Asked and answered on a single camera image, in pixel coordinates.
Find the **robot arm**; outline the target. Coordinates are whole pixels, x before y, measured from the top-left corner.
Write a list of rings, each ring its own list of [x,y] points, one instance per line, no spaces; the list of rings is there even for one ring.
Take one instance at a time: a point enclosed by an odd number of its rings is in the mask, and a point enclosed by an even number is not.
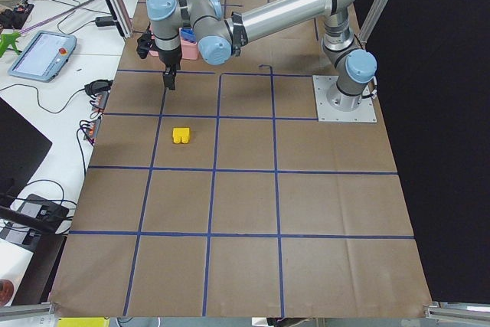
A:
[[[377,61],[373,54],[355,46],[348,7],[354,0],[277,0],[244,13],[224,18],[220,0],[146,0],[147,31],[138,38],[136,51],[146,58],[158,53],[165,65],[165,87],[175,88],[182,59],[180,31],[190,28],[202,59],[221,65],[239,56],[243,47],[276,32],[323,16],[322,49],[338,72],[326,93],[336,110],[356,110],[366,86],[374,79]]]

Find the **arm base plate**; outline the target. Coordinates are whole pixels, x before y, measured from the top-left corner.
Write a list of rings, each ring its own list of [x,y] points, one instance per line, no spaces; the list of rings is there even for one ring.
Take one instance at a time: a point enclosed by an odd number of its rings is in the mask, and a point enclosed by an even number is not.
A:
[[[312,77],[317,117],[320,123],[376,123],[374,103],[370,97],[347,96],[337,86],[338,76]]]

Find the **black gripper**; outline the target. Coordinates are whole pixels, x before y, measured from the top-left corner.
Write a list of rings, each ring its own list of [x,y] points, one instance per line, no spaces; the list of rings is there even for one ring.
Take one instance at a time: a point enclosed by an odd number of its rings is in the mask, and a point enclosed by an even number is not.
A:
[[[136,52],[141,59],[145,59],[150,51],[157,51],[160,61],[165,64],[162,74],[165,88],[175,90],[175,78],[177,70],[181,69],[182,59],[179,25],[150,22],[145,32],[137,39]]]

